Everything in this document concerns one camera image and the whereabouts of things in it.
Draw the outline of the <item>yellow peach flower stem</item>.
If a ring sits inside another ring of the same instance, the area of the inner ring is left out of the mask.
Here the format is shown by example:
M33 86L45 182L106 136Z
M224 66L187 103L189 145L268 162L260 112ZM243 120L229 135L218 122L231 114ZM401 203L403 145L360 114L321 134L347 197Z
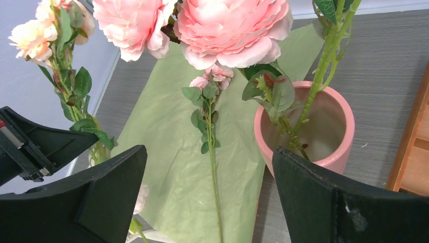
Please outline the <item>yellow peach flower stem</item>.
M85 68L74 70L71 67L75 41L79 37L89 36L84 26L91 27L93 21L84 8L74 1L50 1L41 6L46 16L16 26L10 39L19 50L18 56L37 61L59 93L66 116L73 120L73 126L68 131L92 133L98 137L98 142L87 149L96 166L109 160L102 151L111 150L114 140L100 129L95 118L87 112L92 86L89 72ZM126 238L131 229L140 231L140 225L133 216Z

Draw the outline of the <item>peach paper bouquet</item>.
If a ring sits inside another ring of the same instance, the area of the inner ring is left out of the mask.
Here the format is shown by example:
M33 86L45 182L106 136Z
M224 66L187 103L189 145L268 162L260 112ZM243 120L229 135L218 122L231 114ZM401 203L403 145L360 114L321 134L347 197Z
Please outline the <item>peach paper bouquet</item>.
M142 183L148 197L141 217L175 242L219 242L209 154L201 153L201 132L192 125L196 107L182 88L202 72L170 43L159 59L112 150L137 144L148 153ZM216 105L215 150L223 242L251 242L266 164L253 123L258 103L243 101L247 79L239 72Z

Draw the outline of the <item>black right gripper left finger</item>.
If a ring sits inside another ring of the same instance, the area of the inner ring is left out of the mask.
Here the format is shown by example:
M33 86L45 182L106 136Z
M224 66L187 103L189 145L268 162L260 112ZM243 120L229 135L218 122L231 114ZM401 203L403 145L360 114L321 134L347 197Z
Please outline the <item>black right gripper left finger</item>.
M136 145L64 179L1 195L1 242L125 242L147 157Z

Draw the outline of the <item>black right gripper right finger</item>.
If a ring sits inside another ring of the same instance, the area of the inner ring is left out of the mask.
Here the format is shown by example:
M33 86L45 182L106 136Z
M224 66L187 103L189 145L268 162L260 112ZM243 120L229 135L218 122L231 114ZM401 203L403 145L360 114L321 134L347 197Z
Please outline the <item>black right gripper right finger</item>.
M358 182L284 147L272 164L292 242L428 242L428 197Z

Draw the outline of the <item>pink flower stem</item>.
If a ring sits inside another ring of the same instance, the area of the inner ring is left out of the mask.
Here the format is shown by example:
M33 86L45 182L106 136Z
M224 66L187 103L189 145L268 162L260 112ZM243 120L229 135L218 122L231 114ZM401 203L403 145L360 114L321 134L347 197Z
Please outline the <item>pink flower stem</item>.
M277 66L292 26L287 1L94 1L93 16L121 59L143 52L163 58L171 42L205 71L214 64L239 69L248 79L243 99L253 99L280 125L294 107L290 79Z
M218 97L228 88L234 72L231 68L214 64L204 71L204 75L194 78L189 86L182 87L182 94L197 108L191 114L191 123L201 133L201 154L209 154L211 181L216 207L219 242L224 242L221 205L217 183L217 163L215 149L220 142L216 138L215 129L219 112L215 110Z

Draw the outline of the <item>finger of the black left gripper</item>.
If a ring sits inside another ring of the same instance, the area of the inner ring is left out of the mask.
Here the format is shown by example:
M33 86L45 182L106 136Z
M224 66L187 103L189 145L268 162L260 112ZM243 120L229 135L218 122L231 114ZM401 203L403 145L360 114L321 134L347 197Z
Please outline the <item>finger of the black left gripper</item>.
M45 176L61 170L98 140L92 133L42 126L8 106L2 107L1 185L17 176L42 182Z

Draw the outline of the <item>pink cylindrical vase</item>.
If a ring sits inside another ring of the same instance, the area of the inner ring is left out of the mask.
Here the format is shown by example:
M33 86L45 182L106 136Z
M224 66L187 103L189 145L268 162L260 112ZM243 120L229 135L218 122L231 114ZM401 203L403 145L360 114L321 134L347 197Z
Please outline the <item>pink cylindrical vase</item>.
M351 152L355 119L346 99L331 87L318 92L307 114L298 139L313 163L343 174ZM260 153L270 174L273 174L272 157L277 147L287 147L289 137L281 136L263 107L254 118L254 135Z

